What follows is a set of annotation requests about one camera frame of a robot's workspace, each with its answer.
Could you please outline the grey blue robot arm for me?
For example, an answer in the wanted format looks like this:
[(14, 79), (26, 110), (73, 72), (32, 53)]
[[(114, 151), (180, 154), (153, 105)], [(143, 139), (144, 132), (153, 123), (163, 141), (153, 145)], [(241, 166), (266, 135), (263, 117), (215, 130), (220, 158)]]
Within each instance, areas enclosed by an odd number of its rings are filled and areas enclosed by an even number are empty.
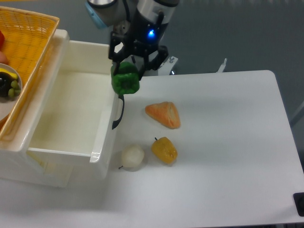
[(120, 63), (129, 56), (143, 59), (139, 77), (157, 70), (168, 56), (159, 44), (178, 6), (178, 0), (88, 0), (86, 9), (99, 29), (113, 27), (108, 57)]

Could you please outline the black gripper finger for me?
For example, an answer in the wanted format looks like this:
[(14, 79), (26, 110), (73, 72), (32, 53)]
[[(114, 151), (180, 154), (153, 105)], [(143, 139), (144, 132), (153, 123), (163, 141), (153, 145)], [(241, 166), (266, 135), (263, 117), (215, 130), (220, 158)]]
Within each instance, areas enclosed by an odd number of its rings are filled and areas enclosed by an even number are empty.
[[(108, 58), (113, 62), (114, 75), (118, 74), (120, 63), (126, 58), (123, 49), (124, 43), (125, 43), (125, 35), (120, 35), (114, 31), (111, 32)], [(122, 44), (123, 47), (118, 52), (116, 52), (115, 48), (117, 48), (120, 44)]]
[[(157, 52), (156, 56), (152, 60), (149, 60), (149, 56), (154, 52)], [(164, 60), (168, 57), (168, 55), (169, 53), (166, 46), (158, 46), (157, 48), (152, 47), (150, 49), (144, 49), (141, 55), (141, 57), (143, 58), (143, 64), (139, 70), (139, 81), (141, 81), (146, 71), (156, 71), (164, 62)]]

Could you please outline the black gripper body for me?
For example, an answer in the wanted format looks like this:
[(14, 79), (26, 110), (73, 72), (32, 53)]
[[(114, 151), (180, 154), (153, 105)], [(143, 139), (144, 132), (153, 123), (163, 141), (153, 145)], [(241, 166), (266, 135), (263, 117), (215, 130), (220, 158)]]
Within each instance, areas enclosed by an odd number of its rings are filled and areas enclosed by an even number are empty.
[(134, 55), (148, 59), (157, 52), (155, 59), (165, 59), (167, 47), (160, 46), (159, 42), (168, 26), (166, 19), (164, 9), (137, 9), (123, 39), (124, 58)]

